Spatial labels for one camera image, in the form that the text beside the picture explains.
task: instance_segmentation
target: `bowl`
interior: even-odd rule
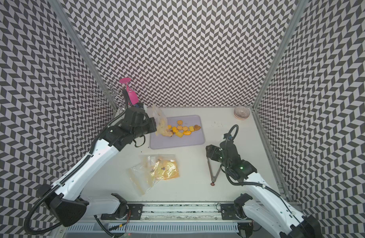
[[[238,106],[234,109],[234,116],[239,120],[245,120],[250,116],[250,110],[244,106]]]

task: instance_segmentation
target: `pink object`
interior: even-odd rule
[[[126,90],[128,92],[128,96],[130,98],[130,101],[132,105],[135,105],[139,102],[139,99],[137,98],[137,95],[135,91],[132,90],[132,88],[128,87],[128,83],[131,81],[131,78],[123,78],[119,80],[119,83],[125,83],[126,84]]]

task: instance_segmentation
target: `white table surface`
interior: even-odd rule
[[[167,117],[199,115],[204,131],[205,143],[189,147],[176,147],[152,150],[149,148],[149,135],[146,143],[135,148],[134,143],[126,147],[108,161],[89,181],[84,191],[88,196],[118,193],[129,202],[230,202],[241,193],[247,192],[247,186],[233,186],[223,172],[218,175],[215,186],[211,186],[205,147],[219,146],[223,134],[234,124],[239,132],[234,140],[241,159],[249,161],[272,189],[278,191],[262,141],[254,119],[250,115],[246,120],[237,120],[234,108],[162,108]],[[145,195],[135,191],[126,169],[138,164],[142,155],[175,154],[178,163],[179,178],[161,180]],[[219,162],[211,161],[213,173],[217,172]]]

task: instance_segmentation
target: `red wire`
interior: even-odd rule
[[[127,223],[128,223],[128,221],[129,221],[129,219],[130,219],[130,216],[131,216],[131,210],[130,210],[130,212],[128,213],[128,216],[127,216],[126,227],[124,228],[124,233],[126,233],[126,231],[127,231]]]

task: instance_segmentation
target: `vent grille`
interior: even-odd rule
[[[84,232],[84,231],[94,231],[94,223],[76,223],[67,228],[67,231],[71,232]]]
[[[67,228],[70,233],[103,232],[94,222],[76,223]],[[120,225],[120,222],[110,222],[109,228]],[[237,223],[233,222],[134,222],[122,226],[113,233],[234,233],[238,232]]]
[[[110,228],[117,226],[120,223],[110,223]],[[226,223],[201,223],[201,222],[174,222],[174,223],[160,223],[160,222],[147,222],[147,224],[128,224],[113,230],[113,232],[126,232],[131,233],[200,233],[200,232],[238,232],[237,224],[232,222]]]

